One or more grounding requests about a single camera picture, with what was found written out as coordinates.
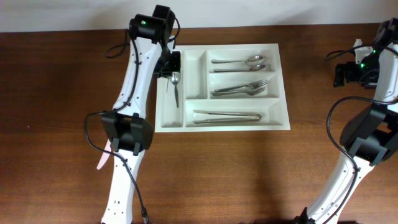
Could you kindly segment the silver tablespoon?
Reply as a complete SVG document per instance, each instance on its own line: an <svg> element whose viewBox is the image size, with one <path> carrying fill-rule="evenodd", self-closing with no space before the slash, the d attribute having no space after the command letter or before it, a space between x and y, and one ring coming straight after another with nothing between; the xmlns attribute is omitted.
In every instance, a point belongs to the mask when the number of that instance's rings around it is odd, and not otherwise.
<svg viewBox="0 0 398 224"><path fill-rule="evenodd" d="M262 55L255 55L249 57L247 59L239 59L239 60L218 60L211 59L210 62L213 64L222 64L222 63L245 63L246 65L259 65L265 61L265 57Z"/></svg>
<svg viewBox="0 0 398 224"><path fill-rule="evenodd" d="M223 73L223 72L259 72L266 71L268 69L267 65L260 64L254 65L250 68L239 68L239 69L214 69L215 73Z"/></svg>

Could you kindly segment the white plastic cutlery tray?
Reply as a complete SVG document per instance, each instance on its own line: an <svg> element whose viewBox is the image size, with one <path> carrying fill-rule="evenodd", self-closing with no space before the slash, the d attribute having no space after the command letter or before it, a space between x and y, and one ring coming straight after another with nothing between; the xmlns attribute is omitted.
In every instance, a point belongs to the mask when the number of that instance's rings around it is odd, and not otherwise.
<svg viewBox="0 0 398 224"><path fill-rule="evenodd" d="M181 45L180 81L177 85L179 107L177 108L174 86L160 78L157 82L155 131L158 133L211 132L211 131L274 131L289 130L290 121L285 98L284 81L278 44L243 45ZM245 63L213 64L211 59L239 60L262 55L268 66L259 72L223 72L214 69L250 68ZM260 94L233 94L213 96L216 89L244 85L267 79ZM193 121L252 116L223 116L194 113L193 110L252 112L262 115L259 121L235 123L195 124Z"/></svg>

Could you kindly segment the pink handled utensil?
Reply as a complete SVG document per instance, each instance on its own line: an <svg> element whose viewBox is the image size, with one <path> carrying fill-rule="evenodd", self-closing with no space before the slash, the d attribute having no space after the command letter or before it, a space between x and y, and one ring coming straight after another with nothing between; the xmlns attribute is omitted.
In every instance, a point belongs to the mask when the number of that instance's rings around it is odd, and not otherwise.
<svg viewBox="0 0 398 224"><path fill-rule="evenodd" d="M110 157L110 154L109 154L109 153L112 152L112 149L111 149L111 142L110 142L109 140L107 140L104 150L105 150L105 152L102 153L102 155L101 155L101 157L100 157L100 160L99 160L99 163L98 163L98 165L96 166L96 168L97 168L98 170L100 170L100 169L105 165L106 161L107 161L107 160L109 159L109 157Z"/></svg>

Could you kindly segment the dark chopstick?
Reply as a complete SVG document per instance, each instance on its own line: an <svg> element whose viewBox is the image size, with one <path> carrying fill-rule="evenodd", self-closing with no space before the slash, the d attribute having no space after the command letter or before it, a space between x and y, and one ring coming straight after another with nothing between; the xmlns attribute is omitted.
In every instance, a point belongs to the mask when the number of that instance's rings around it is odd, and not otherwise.
<svg viewBox="0 0 398 224"><path fill-rule="evenodd" d="M235 122L246 122L246 121L259 121L261 117L235 117L235 118L220 118L220 119L204 119L193 121L195 124L206 124L206 123L235 123Z"/></svg>
<svg viewBox="0 0 398 224"><path fill-rule="evenodd" d="M252 117L262 118L261 114L252 113L252 112L225 112L225 111L203 111L203 110L193 110L193 112L198 114L209 114L209 115L252 116Z"/></svg>

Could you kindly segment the silver fork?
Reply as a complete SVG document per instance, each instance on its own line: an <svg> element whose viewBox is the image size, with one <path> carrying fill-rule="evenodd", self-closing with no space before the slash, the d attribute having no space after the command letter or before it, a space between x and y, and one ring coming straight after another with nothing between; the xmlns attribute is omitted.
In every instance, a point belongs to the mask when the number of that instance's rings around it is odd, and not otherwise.
<svg viewBox="0 0 398 224"><path fill-rule="evenodd" d="M258 80L258 81L251 82L251 83L244 84L244 85L237 85L237 86L231 86L231 87L222 88L222 89L216 89L216 90L214 90L214 92L224 92L224 91L230 91L230 90L235 90L235 89L239 89L239 88L256 89L256 88L266 85L267 83L268 83L267 79L262 79L262 80Z"/></svg>
<svg viewBox="0 0 398 224"><path fill-rule="evenodd" d="M254 89L254 90L241 90L241 91L226 91L226 92L212 92L211 94L213 95L213 96L224 96L224 95L233 95L233 94L241 94L241 93L244 93L244 94L247 94L247 95L249 95L249 96L254 96L254 95L257 95L257 94L260 94L260 93L262 93L263 91L265 91L266 90L266 88L265 87L262 87L262 88L256 88L256 89Z"/></svg>

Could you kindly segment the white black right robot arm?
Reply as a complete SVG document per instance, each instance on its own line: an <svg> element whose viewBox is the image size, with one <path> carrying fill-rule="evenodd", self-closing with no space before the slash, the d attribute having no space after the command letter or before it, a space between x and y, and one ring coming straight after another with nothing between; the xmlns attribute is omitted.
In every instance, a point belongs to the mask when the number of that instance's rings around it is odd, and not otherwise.
<svg viewBox="0 0 398 224"><path fill-rule="evenodd" d="M374 98L357 97L369 106L344 127L338 162L320 196L293 223L339 223L353 192L376 165L397 152L397 19L380 24L370 44L358 39L348 50L355 60L335 67L334 86L357 82L375 90Z"/></svg>

